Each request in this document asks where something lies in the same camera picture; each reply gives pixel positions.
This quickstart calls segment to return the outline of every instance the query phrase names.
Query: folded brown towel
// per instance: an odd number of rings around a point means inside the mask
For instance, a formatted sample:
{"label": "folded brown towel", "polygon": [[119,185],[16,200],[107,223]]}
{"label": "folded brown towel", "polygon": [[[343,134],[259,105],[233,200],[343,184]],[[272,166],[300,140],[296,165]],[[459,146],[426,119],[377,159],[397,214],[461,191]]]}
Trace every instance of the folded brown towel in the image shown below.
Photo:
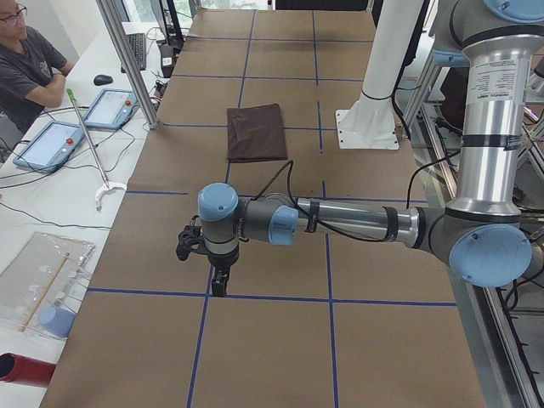
{"label": "folded brown towel", "polygon": [[286,135],[278,104],[227,109],[229,162],[286,160]]}

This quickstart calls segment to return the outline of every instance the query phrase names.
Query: eyeglasses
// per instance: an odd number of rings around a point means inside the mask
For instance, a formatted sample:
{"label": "eyeglasses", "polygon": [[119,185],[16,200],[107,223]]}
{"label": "eyeglasses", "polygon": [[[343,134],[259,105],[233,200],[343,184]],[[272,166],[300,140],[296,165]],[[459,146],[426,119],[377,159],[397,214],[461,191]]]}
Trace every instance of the eyeglasses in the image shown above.
{"label": "eyeglasses", "polygon": [[5,19],[0,19],[0,20],[6,23],[10,27],[15,27],[17,26],[17,21],[19,21],[19,19],[24,20],[25,17],[26,17],[26,7],[22,6],[19,8],[19,11],[16,14],[12,14],[6,17]]}

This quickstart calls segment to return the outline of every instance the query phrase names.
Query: white pole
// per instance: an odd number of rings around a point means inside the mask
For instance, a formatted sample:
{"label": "white pole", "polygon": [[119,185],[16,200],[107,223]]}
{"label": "white pole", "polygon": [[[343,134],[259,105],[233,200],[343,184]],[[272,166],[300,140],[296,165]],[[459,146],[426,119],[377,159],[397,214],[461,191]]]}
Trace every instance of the white pole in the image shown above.
{"label": "white pole", "polygon": [[393,93],[423,1],[384,0],[366,68],[363,92],[350,110],[337,110],[341,149],[399,148],[389,97]]}

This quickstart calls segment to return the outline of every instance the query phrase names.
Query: label sticker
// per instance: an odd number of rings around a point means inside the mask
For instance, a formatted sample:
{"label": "label sticker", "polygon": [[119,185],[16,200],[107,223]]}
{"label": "label sticker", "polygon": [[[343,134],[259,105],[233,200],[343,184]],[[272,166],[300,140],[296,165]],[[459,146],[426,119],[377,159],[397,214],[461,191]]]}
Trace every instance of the label sticker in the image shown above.
{"label": "label sticker", "polygon": [[505,151],[517,150],[521,148],[523,140],[521,136],[510,136],[507,138],[507,145],[504,146]]}
{"label": "label sticker", "polygon": [[[504,59],[472,67],[468,80],[467,105],[518,99],[516,86],[520,68],[519,59]],[[523,89],[521,99],[519,103],[523,103]]]}

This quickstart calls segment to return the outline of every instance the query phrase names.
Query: computer keyboard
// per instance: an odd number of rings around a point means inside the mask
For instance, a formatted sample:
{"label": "computer keyboard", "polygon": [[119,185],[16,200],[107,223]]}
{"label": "computer keyboard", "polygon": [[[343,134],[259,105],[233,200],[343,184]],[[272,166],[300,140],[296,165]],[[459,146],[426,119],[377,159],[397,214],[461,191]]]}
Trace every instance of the computer keyboard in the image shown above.
{"label": "computer keyboard", "polygon": [[134,34],[127,34],[128,45],[133,50],[134,57],[136,58],[136,64],[140,71],[145,70],[147,66],[145,47],[145,34],[143,32],[137,32]]}

